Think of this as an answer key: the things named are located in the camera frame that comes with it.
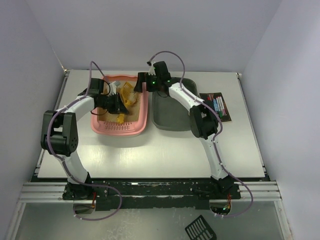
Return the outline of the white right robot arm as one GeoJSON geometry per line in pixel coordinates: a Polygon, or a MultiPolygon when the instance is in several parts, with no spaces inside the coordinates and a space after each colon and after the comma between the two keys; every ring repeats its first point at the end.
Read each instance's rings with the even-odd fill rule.
{"type": "Polygon", "coordinates": [[[230,198],[236,190],[235,180],[226,170],[219,155],[217,138],[220,131],[219,117],[214,111],[214,105],[209,100],[203,100],[188,90],[183,79],[174,80],[164,61],[148,61],[148,72],[139,72],[136,92],[141,93],[143,83],[147,92],[163,92],[168,97],[178,101],[189,113],[190,130],[200,140],[210,167],[209,190],[200,190],[202,195],[213,195],[220,199],[230,198]]]}

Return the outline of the dark grey plastic tray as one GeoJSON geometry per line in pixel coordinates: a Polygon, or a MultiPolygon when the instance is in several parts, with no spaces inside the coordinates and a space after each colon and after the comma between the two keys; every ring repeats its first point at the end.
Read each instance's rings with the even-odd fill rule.
{"type": "Polygon", "coordinates": [[[191,129],[188,110],[168,96],[166,85],[152,93],[151,120],[160,130],[184,132],[191,129]]]}

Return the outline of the yellow litter scoop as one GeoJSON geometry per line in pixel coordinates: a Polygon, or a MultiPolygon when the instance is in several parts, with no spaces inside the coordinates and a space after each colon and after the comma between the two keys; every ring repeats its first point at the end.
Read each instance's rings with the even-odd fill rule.
{"type": "Polygon", "coordinates": [[[134,92],[134,87],[126,81],[119,93],[124,106],[127,110],[130,110],[138,100],[138,94],[134,92]]]}

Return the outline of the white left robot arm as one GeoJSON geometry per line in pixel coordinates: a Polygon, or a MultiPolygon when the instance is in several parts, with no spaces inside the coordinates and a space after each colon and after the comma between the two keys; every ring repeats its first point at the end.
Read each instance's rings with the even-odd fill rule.
{"type": "Polygon", "coordinates": [[[59,161],[67,175],[62,195],[65,200],[84,200],[94,191],[91,176],[77,153],[77,121],[96,108],[111,114],[127,114],[129,111],[117,92],[119,86],[119,81],[109,83],[104,79],[92,78],[89,87],[71,103],[43,114],[40,145],[59,161]]]}

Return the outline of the pink litter box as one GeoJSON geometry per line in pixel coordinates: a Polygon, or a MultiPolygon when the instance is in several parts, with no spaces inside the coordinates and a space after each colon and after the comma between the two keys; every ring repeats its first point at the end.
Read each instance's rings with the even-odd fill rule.
{"type": "MultiPolygon", "coordinates": [[[[103,86],[103,95],[106,88],[110,88],[109,84],[114,81],[119,82],[129,82],[133,87],[135,87],[137,82],[137,76],[132,75],[106,75],[103,77],[105,81],[103,86]]],[[[137,121],[129,121],[123,124],[117,124],[114,122],[106,122],[98,120],[98,115],[95,114],[96,107],[91,112],[91,128],[94,132],[101,135],[112,136],[112,137],[128,137],[136,136],[140,134],[146,127],[148,118],[148,98],[149,94],[146,90],[146,84],[143,83],[143,92],[140,93],[140,104],[139,104],[139,116],[137,121]]]]}

